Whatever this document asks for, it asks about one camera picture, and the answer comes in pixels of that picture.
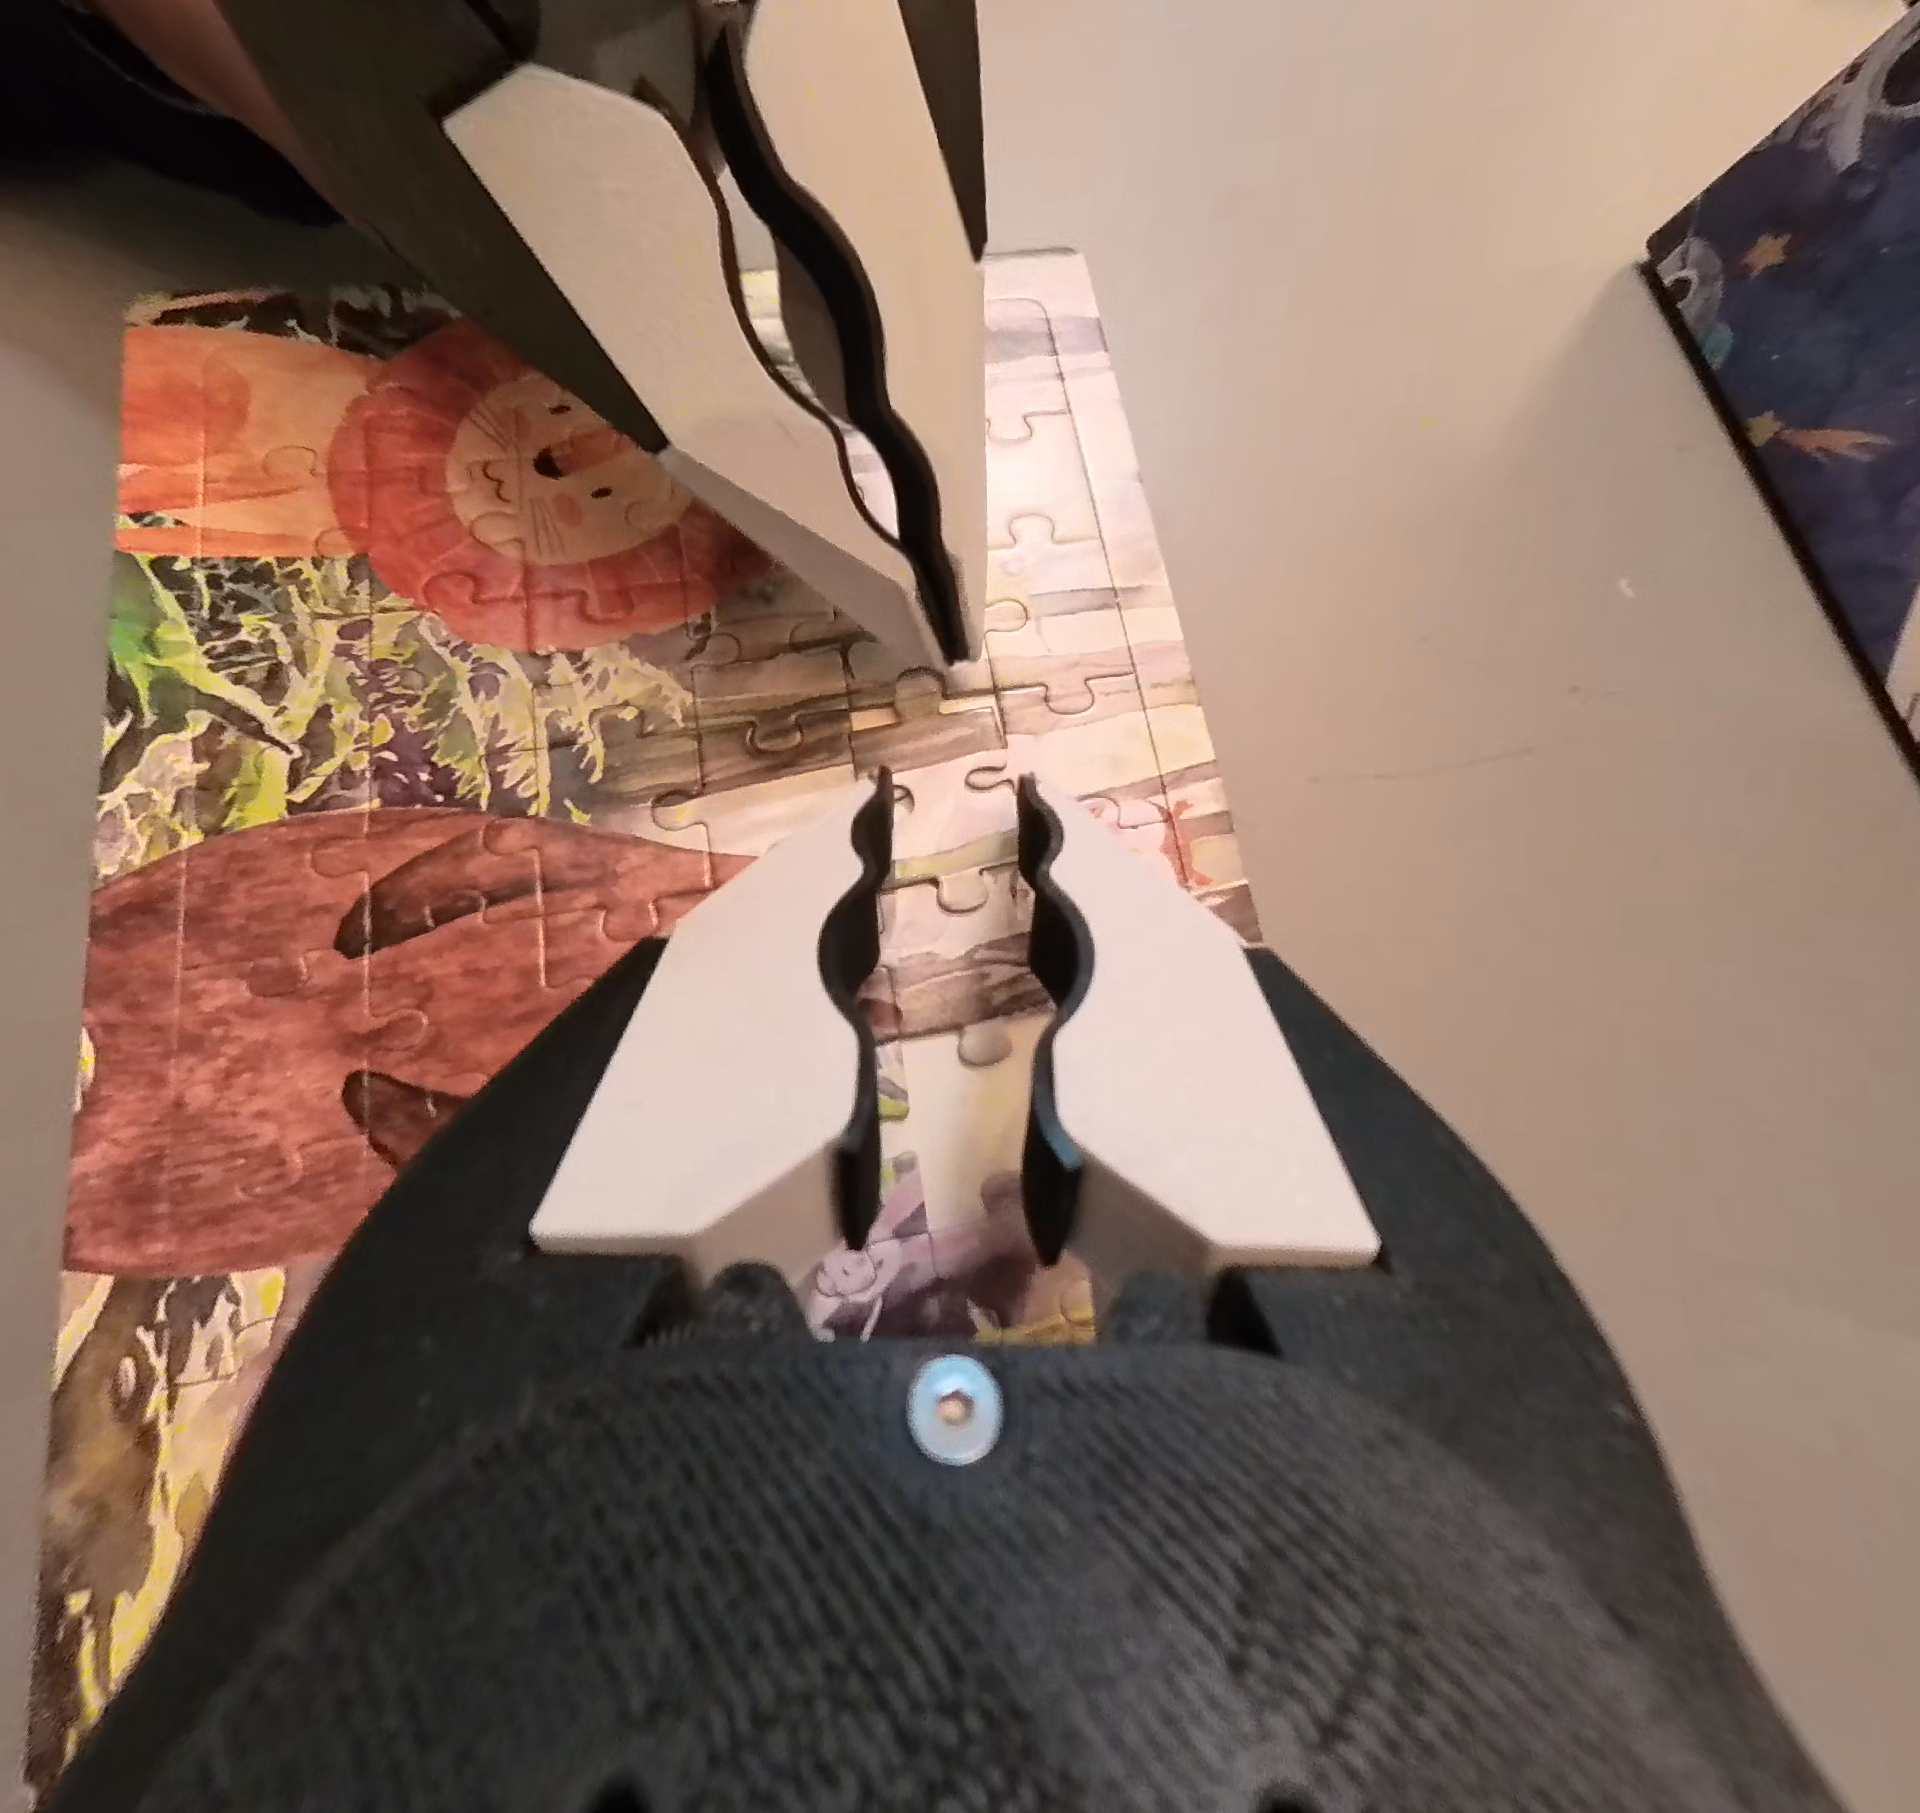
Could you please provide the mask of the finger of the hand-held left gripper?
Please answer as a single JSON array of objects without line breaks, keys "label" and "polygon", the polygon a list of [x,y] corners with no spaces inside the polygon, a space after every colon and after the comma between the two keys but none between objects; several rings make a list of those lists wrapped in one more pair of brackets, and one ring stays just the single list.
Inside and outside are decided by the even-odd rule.
[{"label": "finger of the hand-held left gripper", "polygon": [[985,618],[978,0],[749,0],[711,107],[775,240],[805,380],[878,454],[944,656]]},{"label": "finger of the hand-held left gripper", "polygon": [[955,659],[842,435],[763,353],[726,203],[681,122],[522,64],[445,133],[657,423],[662,470],[902,662]]}]

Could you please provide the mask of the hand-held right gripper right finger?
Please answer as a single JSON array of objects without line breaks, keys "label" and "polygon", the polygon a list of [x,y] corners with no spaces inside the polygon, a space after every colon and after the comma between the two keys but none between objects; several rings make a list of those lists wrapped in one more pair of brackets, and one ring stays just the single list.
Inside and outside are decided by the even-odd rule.
[{"label": "hand-held right gripper right finger", "polygon": [[1370,1265],[1382,1237],[1265,995],[1271,952],[1037,774],[1018,782],[1021,1204],[1083,1265]]}]

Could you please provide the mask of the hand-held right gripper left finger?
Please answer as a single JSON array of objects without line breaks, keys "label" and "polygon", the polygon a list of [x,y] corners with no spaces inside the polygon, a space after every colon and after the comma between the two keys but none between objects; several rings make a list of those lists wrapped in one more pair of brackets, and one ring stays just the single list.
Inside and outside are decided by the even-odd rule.
[{"label": "hand-held right gripper left finger", "polygon": [[893,867],[890,771],[856,779],[694,907],[530,1221],[550,1252],[652,1252],[698,1282],[803,1282],[863,1248],[882,1197],[878,1046],[860,1007]]}]

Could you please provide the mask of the forest animal jigsaw puzzle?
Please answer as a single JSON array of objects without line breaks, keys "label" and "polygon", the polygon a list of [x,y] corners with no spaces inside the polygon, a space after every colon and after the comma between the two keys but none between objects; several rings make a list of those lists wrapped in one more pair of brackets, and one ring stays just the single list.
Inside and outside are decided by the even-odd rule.
[{"label": "forest animal jigsaw puzzle", "polygon": [[985,653],[912,667],[436,296],[128,310],[30,1804],[397,1168],[878,767],[882,1208],[809,1322],[1092,1339],[1018,1202],[1019,776],[1260,926],[1089,264],[992,258],[985,322]]}]

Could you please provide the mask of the illustrated puzzle box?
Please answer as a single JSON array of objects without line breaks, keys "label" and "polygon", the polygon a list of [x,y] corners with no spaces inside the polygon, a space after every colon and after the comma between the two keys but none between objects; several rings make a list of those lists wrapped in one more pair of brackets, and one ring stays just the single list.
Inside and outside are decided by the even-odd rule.
[{"label": "illustrated puzzle box", "polygon": [[1919,746],[1919,10],[1645,242],[1849,659]]}]

